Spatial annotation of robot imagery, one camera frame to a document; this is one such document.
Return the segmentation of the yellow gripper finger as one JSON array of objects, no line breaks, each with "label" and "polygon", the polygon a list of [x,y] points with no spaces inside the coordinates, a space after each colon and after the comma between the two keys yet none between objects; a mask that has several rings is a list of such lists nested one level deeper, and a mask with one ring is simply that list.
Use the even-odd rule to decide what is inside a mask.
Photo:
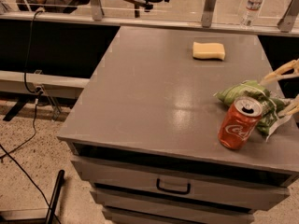
[{"label": "yellow gripper finger", "polygon": [[265,86],[274,81],[280,81],[282,79],[296,78],[299,77],[299,59],[289,61],[281,65],[275,71],[266,75],[261,81],[260,84]]},{"label": "yellow gripper finger", "polygon": [[279,111],[278,115],[280,117],[290,116],[297,113],[298,111],[299,111],[299,94],[294,99],[292,99],[292,101],[288,106],[286,106],[283,110]]}]

